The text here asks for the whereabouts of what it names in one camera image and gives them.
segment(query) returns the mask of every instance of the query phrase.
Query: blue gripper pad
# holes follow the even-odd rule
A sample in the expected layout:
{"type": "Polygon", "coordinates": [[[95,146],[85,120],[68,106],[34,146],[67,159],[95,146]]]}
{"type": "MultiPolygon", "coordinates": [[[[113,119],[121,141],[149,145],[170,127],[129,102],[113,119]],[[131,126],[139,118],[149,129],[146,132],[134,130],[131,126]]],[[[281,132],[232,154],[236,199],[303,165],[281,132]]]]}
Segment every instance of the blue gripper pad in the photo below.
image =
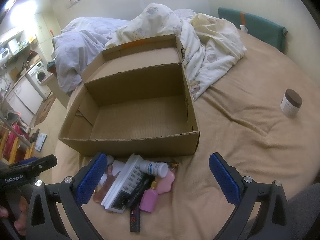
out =
{"type": "MultiPolygon", "coordinates": [[[[219,160],[219,158],[221,158],[222,161],[224,161],[224,159],[220,155],[217,156],[217,153],[213,153],[210,155],[210,158],[209,158],[210,170],[214,175],[215,179],[217,180],[228,202],[230,204],[234,204],[237,206],[241,202],[241,194],[240,194],[239,186],[237,185],[235,180],[231,177],[230,173],[227,171],[224,164],[219,160]]],[[[233,168],[233,167],[230,167],[225,161],[224,163],[225,165],[227,165],[227,168],[233,168]]]]}
{"type": "Polygon", "coordinates": [[[84,172],[87,170],[87,173],[82,176],[83,179],[80,181],[78,186],[76,186],[75,201],[78,206],[87,204],[89,202],[92,193],[98,185],[103,173],[106,171],[107,166],[107,156],[103,153],[97,153],[90,163],[81,168],[81,170],[77,173],[78,175],[81,173],[81,171],[84,172]]]}

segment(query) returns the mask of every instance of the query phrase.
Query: kitchen cabinet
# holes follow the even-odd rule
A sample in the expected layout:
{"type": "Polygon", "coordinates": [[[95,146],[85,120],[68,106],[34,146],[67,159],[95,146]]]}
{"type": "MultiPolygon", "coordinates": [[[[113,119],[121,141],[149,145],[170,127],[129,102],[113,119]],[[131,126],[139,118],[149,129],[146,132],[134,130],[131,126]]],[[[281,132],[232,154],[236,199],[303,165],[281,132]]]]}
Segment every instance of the kitchen cabinet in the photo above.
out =
{"type": "Polygon", "coordinates": [[[51,39],[51,34],[45,24],[44,18],[42,13],[35,14],[35,21],[36,21],[36,37],[38,43],[41,44],[48,39],[51,39]]]}
{"type": "Polygon", "coordinates": [[[37,113],[43,98],[25,76],[16,84],[13,91],[33,114],[37,113]]]}
{"type": "Polygon", "coordinates": [[[6,101],[8,102],[9,106],[17,112],[21,113],[21,119],[27,125],[30,125],[32,118],[34,115],[26,108],[26,106],[21,102],[18,96],[11,91],[8,96],[6,97],[6,101]]]}

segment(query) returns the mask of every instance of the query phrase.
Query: orange strap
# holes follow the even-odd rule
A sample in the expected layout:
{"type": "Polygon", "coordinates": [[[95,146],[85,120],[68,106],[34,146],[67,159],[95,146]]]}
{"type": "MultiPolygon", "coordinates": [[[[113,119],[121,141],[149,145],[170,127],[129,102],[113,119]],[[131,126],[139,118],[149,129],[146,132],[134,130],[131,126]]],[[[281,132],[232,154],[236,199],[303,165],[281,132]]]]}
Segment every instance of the orange strap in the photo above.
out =
{"type": "Polygon", "coordinates": [[[241,25],[244,25],[244,26],[245,26],[244,14],[245,14],[245,12],[240,12],[241,25]]]}
{"type": "Polygon", "coordinates": [[[135,47],[135,46],[147,44],[147,43],[149,43],[149,42],[150,42],[150,41],[149,41],[149,40],[146,40],[146,39],[141,39],[141,40],[136,40],[136,41],[130,41],[130,42],[127,42],[127,43],[122,44],[122,45],[121,45],[121,49],[128,49],[128,48],[131,48],[131,47],[135,47]]]}

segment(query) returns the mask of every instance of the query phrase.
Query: pink bottle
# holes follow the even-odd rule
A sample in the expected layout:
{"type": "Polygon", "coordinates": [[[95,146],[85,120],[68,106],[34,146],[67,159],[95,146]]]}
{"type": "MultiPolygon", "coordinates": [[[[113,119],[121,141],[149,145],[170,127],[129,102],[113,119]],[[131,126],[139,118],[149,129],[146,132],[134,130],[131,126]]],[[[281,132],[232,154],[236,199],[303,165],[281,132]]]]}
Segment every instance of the pink bottle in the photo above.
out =
{"type": "Polygon", "coordinates": [[[175,175],[171,170],[168,170],[167,175],[163,179],[159,179],[158,177],[156,177],[156,180],[158,182],[158,186],[156,189],[157,193],[160,195],[162,193],[169,192],[171,190],[174,178],[175,175]]]}
{"type": "Polygon", "coordinates": [[[153,181],[151,183],[150,189],[147,189],[142,196],[139,208],[146,212],[153,212],[155,210],[155,205],[158,200],[158,193],[156,191],[157,182],[153,181]]]}

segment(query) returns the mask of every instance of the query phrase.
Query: cardboard box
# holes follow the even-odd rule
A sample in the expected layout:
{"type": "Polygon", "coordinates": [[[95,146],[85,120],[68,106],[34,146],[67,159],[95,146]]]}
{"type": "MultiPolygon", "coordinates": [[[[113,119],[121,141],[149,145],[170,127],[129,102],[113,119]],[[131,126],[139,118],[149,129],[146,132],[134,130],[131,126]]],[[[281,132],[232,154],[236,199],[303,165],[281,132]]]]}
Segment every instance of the cardboard box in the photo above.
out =
{"type": "Polygon", "coordinates": [[[101,52],[82,74],[59,139],[79,153],[192,155],[200,131],[175,35],[101,52]]]}

